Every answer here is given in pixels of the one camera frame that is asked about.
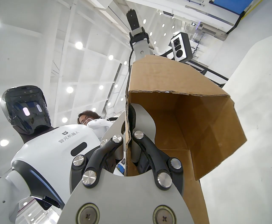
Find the white robot body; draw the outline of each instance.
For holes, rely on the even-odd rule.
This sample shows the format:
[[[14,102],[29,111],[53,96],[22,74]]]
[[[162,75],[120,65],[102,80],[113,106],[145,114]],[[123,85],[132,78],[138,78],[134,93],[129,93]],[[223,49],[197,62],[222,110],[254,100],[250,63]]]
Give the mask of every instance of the white robot body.
[[[100,141],[91,128],[79,124],[65,125],[25,143],[12,159],[11,165],[17,160],[29,164],[66,204],[70,197],[69,181],[73,159],[99,145]]]

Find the silver cap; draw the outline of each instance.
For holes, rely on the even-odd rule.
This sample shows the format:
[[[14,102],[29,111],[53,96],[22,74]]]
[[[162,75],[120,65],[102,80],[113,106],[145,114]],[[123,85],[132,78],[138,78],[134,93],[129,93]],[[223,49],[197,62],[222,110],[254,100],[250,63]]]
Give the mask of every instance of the silver cap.
[[[101,143],[100,143],[100,146],[102,147],[102,146],[104,146],[106,143],[107,143],[107,139],[103,139],[102,141],[101,141]]]
[[[96,181],[96,172],[88,170],[83,174],[82,182],[85,186],[90,186]]]
[[[142,131],[136,131],[134,132],[134,136],[137,139],[142,139],[144,137],[144,133]]]
[[[113,140],[115,143],[121,142],[122,139],[123,139],[123,138],[122,138],[121,135],[114,135],[114,136],[112,137],[112,140]]]
[[[73,164],[75,166],[81,166],[83,164],[83,162],[84,162],[84,156],[82,156],[82,155],[76,156],[73,160]]]
[[[181,162],[177,158],[171,159],[170,163],[171,163],[171,166],[175,169],[181,168]]]
[[[162,172],[158,175],[158,182],[162,187],[168,188],[172,185],[172,178],[169,174]]]

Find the robot eye light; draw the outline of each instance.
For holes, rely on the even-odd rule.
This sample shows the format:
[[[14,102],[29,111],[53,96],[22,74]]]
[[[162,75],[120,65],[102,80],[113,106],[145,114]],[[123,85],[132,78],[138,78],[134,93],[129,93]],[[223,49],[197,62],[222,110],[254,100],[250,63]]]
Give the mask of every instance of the robot eye light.
[[[23,111],[24,111],[24,114],[25,114],[26,116],[29,116],[29,115],[30,115],[30,112],[29,112],[29,110],[28,110],[26,107],[23,108]]]
[[[37,104],[36,107],[38,108],[39,112],[42,112],[42,108],[41,108],[41,106],[39,104]]]

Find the camera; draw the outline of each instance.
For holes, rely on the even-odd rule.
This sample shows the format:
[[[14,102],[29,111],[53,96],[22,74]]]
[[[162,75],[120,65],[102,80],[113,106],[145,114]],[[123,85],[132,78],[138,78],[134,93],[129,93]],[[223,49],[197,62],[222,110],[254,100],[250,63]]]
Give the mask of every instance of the camera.
[[[186,62],[193,58],[188,34],[180,32],[170,42],[175,61]]]
[[[174,40],[174,46],[176,47],[176,46],[178,46],[179,44],[180,44],[180,39],[179,39],[179,38],[175,39],[175,40]]]

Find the cardboard box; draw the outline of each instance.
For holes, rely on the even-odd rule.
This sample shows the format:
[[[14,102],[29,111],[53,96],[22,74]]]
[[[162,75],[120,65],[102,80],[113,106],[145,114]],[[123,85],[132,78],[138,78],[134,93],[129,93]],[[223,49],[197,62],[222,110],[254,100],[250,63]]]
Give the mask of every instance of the cardboard box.
[[[246,137],[230,96],[189,65],[148,55],[133,63],[126,95],[127,176],[130,160],[128,104],[142,105],[156,125],[156,146],[181,160],[183,199],[195,224],[209,224],[199,179],[233,154]]]

